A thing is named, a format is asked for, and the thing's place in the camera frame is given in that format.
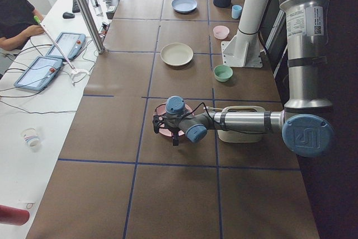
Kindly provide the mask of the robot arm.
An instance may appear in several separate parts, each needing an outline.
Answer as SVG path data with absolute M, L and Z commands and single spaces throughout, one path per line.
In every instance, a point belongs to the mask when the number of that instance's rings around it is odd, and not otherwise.
M 223 63 L 230 67 L 255 67 L 259 63 L 258 32 L 269 0 L 245 0 L 236 35 L 222 42 Z M 326 64 L 329 0 L 279 0 L 285 13 L 290 97 L 280 112 L 205 111 L 194 115 L 184 100 L 172 96 L 166 111 L 153 117 L 153 128 L 183 132 L 196 143 L 209 130 L 247 134 L 280 132 L 284 143 L 302 157 L 317 157 L 333 147 L 334 132 L 323 115 L 332 103 L 319 93 L 319 69 Z

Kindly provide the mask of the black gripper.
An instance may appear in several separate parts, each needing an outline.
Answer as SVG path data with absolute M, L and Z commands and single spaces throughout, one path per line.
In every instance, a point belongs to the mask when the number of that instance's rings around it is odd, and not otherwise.
M 175 119 L 165 119 L 165 135 L 172 135 L 172 144 L 173 146 L 179 145 L 178 136 L 182 135 L 182 131 L 179 129 L 178 124 Z

